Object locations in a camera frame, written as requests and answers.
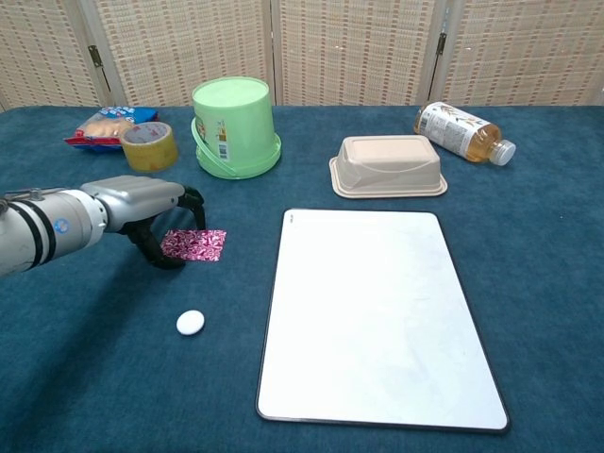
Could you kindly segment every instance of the green bucket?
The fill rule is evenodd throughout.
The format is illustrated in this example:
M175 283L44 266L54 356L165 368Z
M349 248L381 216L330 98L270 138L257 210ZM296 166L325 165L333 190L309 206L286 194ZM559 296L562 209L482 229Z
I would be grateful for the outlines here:
M225 179L270 170L281 155L268 85L252 77L223 77L193 90L191 132L201 168Z

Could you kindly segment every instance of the inverted container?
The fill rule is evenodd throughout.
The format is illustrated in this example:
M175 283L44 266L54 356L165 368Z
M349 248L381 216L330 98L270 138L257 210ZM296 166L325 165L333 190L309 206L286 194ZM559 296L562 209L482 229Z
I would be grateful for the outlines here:
M347 137L329 161L333 190L346 198L436 196L446 192L441 160L426 137Z

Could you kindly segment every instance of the roll of tape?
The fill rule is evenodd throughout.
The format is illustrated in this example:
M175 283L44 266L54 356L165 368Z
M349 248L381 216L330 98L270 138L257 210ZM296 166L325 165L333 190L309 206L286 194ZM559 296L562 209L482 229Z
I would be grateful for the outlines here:
M172 128L165 123L135 125L120 137L128 165L137 172L158 172L178 159Z

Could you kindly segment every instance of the iced tea bottle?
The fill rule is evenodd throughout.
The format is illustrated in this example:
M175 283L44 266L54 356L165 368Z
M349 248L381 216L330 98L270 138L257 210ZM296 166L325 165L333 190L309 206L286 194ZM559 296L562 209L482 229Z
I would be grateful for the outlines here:
M516 151L515 144L502 139L497 125L444 102L423 106L413 131L471 162L505 165Z

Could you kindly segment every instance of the bucket label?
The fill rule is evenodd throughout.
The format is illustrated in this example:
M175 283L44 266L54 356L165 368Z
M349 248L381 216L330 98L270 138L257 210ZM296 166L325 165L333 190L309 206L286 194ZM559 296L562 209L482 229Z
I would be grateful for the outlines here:
M221 160L230 160L230 156L228 154L228 143L227 143L227 128L225 127L224 121L216 122L217 128L217 139L218 139L218 157Z
M205 143L206 146L210 146L210 144L206 140L206 125L204 125L203 120L201 118L198 118L195 121L195 124L197 125L197 132L199 133L199 137L201 137L201 141Z
M229 160L227 142L218 142L218 157L222 160Z

